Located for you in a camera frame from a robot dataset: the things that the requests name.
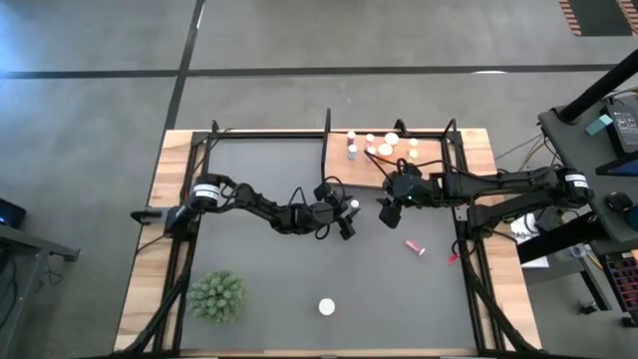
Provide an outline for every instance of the bottle cap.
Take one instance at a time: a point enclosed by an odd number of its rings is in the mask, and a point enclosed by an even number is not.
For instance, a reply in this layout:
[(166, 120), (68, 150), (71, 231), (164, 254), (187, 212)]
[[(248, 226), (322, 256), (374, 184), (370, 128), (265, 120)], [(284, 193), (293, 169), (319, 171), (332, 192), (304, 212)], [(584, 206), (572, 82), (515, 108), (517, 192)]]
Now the bottle cap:
[(379, 146), (379, 155), (389, 156), (392, 154), (392, 146), (388, 144), (382, 144)]
[(335, 302), (330, 298), (323, 298), (319, 302), (319, 312), (323, 315), (330, 315), (335, 312)]
[(386, 144), (390, 146), (394, 146), (399, 142), (399, 136), (395, 133), (387, 133), (384, 139), (386, 140)]

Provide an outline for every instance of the gray floor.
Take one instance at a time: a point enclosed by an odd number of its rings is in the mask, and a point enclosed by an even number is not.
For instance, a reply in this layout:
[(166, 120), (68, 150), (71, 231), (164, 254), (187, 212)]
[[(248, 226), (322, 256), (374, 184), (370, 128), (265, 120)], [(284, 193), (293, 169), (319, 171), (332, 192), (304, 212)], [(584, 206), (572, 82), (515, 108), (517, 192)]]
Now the gray floor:
[[(176, 69), (194, 0), (5, 0), (0, 71)], [(192, 68), (434, 66), (616, 62), (633, 38), (575, 38), (557, 0), (210, 0)], [(494, 153), (537, 133), (536, 115), (599, 73), (191, 79), (178, 129), (485, 127)], [(173, 79), (0, 80), (0, 196), (26, 228), (80, 246), (53, 266), (21, 345), (24, 358), (106, 354), (118, 326)], [(498, 161), (515, 170), (524, 151)], [(539, 153), (530, 163), (550, 160)], [(544, 347), (630, 357), (636, 331), (612, 313), (578, 316), (578, 277), (529, 287)]]

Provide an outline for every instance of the ping pong ball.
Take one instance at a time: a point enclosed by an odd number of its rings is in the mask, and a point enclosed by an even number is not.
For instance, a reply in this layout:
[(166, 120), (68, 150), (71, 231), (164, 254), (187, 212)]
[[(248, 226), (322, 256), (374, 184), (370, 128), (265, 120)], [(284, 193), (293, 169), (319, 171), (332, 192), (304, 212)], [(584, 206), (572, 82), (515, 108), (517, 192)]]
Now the ping pong ball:
[(319, 312), (328, 316), (335, 312), (335, 302), (330, 298), (323, 298), (319, 302)]

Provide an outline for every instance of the wooden table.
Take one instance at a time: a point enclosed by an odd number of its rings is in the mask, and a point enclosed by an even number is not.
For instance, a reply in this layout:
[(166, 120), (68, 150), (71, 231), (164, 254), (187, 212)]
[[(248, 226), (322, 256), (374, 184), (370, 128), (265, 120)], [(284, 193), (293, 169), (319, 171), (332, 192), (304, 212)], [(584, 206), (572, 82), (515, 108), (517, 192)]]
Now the wooden table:
[[(347, 132), (350, 130), (333, 130), (333, 132)], [(355, 129), (353, 131), (359, 133), (373, 131), (389, 131), (383, 129)], [(421, 129), (411, 130), (413, 133), (441, 131), (440, 129)], [(463, 134), (464, 146), (466, 150), (466, 158), (471, 172), (477, 175), (490, 175), (496, 171), (493, 153), (489, 144), (489, 138), (485, 129), (465, 129), (460, 130)], [(173, 206), (179, 203), (179, 190), (183, 182), (183, 175), (186, 167), (188, 151), (190, 149), (190, 139), (193, 132), (191, 130), (168, 131), (165, 134), (161, 152), (159, 155), (159, 163), (153, 182), (151, 198), (149, 206)], [(234, 130), (233, 132), (254, 132), (251, 130)], [(308, 130), (308, 132), (322, 133), (322, 130)], [(501, 196), (491, 196), (481, 198), (478, 202), (485, 204), (494, 204), (502, 200)], [(499, 228), (501, 231), (508, 231), (505, 225)], [(161, 235), (162, 225), (154, 224), (145, 226), (139, 245), (153, 240)], [(486, 256), (489, 264), (489, 270), (494, 289), (495, 299), (499, 307), (509, 318), (513, 326), (521, 333), (521, 335), (531, 345), (540, 348), (540, 339), (536, 329), (536, 323), (529, 303), (527, 288), (518, 261), (515, 244), (508, 239), (498, 237), (497, 235), (484, 241)], [(121, 350), (131, 344), (138, 336), (140, 331), (149, 322), (153, 314), (160, 306), (160, 298), (164, 277), (166, 275), (168, 255), (170, 253), (170, 239), (162, 239), (158, 243), (149, 246), (143, 252), (136, 256), (129, 290), (127, 293), (124, 310), (122, 313), (120, 328), (116, 338), (114, 350)], [(181, 269), (183, 258), (177, 268)], [(479, 311), (481, 314), (481, 322), (487, 348), (493, 348), (494, 342), (491, 336), (491, 329), (488, 320), (487, 311), (479, 301)], [(172, 339), (172, 331), (175, 323), (176, 304), (170, 311), (167, 321), (166, 335), (164, 336), (164, 347), (168, 348)], [(187, 350), (182, 351), (182, 355), (187, 354), (204, 354), (192, 353)], [(206, 355), (232, 355), (233, 353), (205, 353)], [(236, 353), (239, 355), (320, 355), (316, 351), (299, 351), (294, 352), (260, 352), (260, 353)], [(464, 355), (473, 354), (468, 352), (455, 352), (450, 349), (440, 352), (432, 352), (431, 350), (408, 350), (397, 352), (396, 350), (349, 350), (344, 353), (330, 353), (336, 355)]]

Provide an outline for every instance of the metal stand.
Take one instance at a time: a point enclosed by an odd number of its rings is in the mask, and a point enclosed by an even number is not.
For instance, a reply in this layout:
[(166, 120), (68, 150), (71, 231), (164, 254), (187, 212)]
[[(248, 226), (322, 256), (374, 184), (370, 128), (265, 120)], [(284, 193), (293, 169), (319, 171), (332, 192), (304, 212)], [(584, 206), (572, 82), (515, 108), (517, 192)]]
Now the metal stand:
[(80, 255), (80, 249), (69, 248), (66, 245), (54, 243), (6, 225), (0, 225), (0, 242), (41, 249), (47, 254), (60, 255), (65, 261), (76, 261)]
[(80, 249), (69, 248), (21, 230), (0, 225), (0, 273), (13, 270), (12, 282), (16, 300), (9, 306), (7, 321), (0, 328), (0, 358), (12, 358), (24, 326), (32, 294), (38, 288), (40, 275), (49, 255), (60, 255), (65, 261), (76, 261)]

